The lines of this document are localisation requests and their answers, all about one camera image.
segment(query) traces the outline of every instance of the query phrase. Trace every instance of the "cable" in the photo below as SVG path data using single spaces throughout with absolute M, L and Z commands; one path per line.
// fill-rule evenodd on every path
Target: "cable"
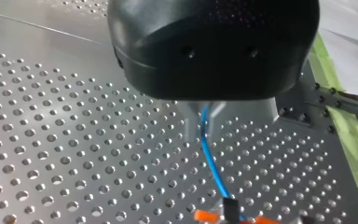
M 220 190 L 220 193 L 222 194 L 222 196 L 224 198 L 230 198 L 230 195 L 228 193 L 228 190 L 225 186 L 225 183 L 222 180 L 222 177 L 219 174 L 219 171 L 217 170 L 216 164 L 214 164 L 213 161 L 213 156 L 211 154 L 211 151 L 209 150 L 208 147 L 208 142 L 206 141 L 206 122 L 208 120 L 207 118 L 208 115 L 208 106 L 206 105 L 205 107 L 202 108 L 202 113 L 201 113 L 201 147 L 202 147 L 202 151 L 205 155 L 205 160 L 209 166 L 209 168 L 211 169 L 212 175 L 213 175 L 213 179 L 216 182 L 217 187 Z M 241 214 L 241 221 L 245 221 L 247 220 L 246 216 L 244 214 Z

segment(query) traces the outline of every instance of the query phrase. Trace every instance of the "black robot end effector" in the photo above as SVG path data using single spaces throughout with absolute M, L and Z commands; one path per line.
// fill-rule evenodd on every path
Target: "black robot end effector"
M 265 99 L 296 84 L 317 0 L 110 0 L 119 64 L 138 91 L 171 100 Z

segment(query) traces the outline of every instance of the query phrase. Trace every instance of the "orange connector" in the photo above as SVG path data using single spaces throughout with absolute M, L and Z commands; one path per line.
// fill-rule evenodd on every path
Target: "orange connector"
M 194 219 L 200 222 L 212 222 L 215 223 L 219 220 L 219 215 L 214 212 L 208 212 L 204 210 L 197 210 L 194 213 Z
M 251 224 L 251 222 L 241 222 L 241 224 Z M 255 224 L 281 224 L 281 222 L 271 221 L 265 217 L 256 217 Z

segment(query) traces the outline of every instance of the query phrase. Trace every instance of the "metal bracket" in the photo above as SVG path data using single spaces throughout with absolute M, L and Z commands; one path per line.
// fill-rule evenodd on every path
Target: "metal bracket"
M 327 89 L 320 87 L 318 84 L 315 86 L 316 89 L 316 100 L 309 102 L 311 105 L 317 106 L 332 106 L 341 110 L 352 113 L 358 118 L 358 95 L 348 94 L 336 89 Z M 324 111 L 323 115 L 329 117 L 327 110 Z

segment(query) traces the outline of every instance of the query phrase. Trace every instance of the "perforated aluminum table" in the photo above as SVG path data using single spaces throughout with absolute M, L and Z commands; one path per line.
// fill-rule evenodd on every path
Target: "perforated aluminum table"
M 0 223 L 194 223 L 221 197 L 177 102 L 125 80 L 106 5 L 0 0 Z M 306 67 L 308 98 L 309 79 Z M 229 191 L 250 220 L 358 223 L 331 119 L 291 97 L 277 104 L 306 110 L 310 125 L 268 119 L 265 102 L 227 114 L 210 144 Z

